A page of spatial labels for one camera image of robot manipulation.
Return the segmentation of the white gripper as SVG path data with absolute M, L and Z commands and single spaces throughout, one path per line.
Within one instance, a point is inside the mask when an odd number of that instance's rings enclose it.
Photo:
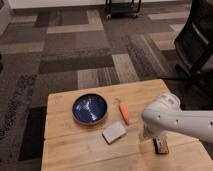
M 166 132 L 167 129 L 161 125 L 145 123 L 143 132 L 139 134 L 139 141 L 143 143 L 150 139 L 164 137 Z

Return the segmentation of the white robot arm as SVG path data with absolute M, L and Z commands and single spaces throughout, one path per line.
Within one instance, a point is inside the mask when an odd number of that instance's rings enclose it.
M 182 110 L 173 93 L 163 93 L 147 105 L 142 114 L 145 139 L 160 138 L 166 131 L 213 143 L 213 110 Z

